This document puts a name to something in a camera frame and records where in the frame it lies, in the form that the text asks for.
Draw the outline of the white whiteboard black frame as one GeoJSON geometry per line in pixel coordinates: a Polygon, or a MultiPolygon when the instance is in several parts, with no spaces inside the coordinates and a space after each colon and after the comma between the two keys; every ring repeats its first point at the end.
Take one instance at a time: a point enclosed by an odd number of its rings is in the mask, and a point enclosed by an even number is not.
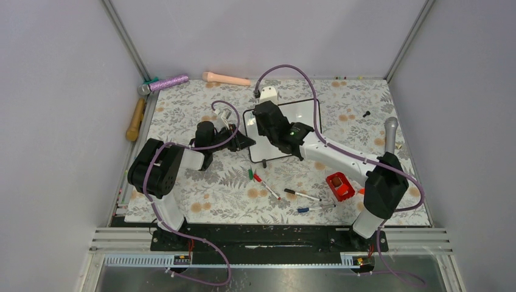
{"type": "MultiPolygon", "coordinates": [[[[281,103],[278,107],[289,122],[300,122],[311,127],[313,126],[312,99],[281,103]]],[[[277,147],[271,145],[265,136],[259,135],[256,119],[252,111],[252,109],[248,109],[242,114],[245,134],[256,142],[255,145],[248,148],[251,162],[262,163],[263,160],[271,161],[291,156],[282,153],[277,147]]]]}

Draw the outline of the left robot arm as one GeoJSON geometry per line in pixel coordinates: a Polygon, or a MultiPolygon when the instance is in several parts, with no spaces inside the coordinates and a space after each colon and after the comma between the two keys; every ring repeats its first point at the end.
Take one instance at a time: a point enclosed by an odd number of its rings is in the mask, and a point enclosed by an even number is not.
{"type": "Polygon", "coordinates": [[[220,130],[212,122],[197,124],[195,137],[189,146],[166,145],[150,138],[137,155],[127,173],[127,181],[145,195],[155,211],[158,226],[167,230],[165,241],[175,250],[183,249],[189,234],[181,229],[185,216],[172,195],[180,170],[205,171],[213,161],[213,153],[221,150],[237,152],[256,144],[254,139],[230,124],[220,130]]]}

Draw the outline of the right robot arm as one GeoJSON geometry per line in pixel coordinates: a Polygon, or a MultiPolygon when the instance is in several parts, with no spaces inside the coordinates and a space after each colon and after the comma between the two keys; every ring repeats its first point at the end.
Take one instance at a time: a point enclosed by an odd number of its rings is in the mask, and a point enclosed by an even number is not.
{"type": "Polygon", "coordinates": [[[286,155],[322,162],[364,187],[364,209],[352,224],[351,247],[365,250],[373,234],[397,209],[409,184],[396,155],[366,155],[326,139],[315,128],[289,122],[271,101],[253,109],[258,134],[286,155]]]}

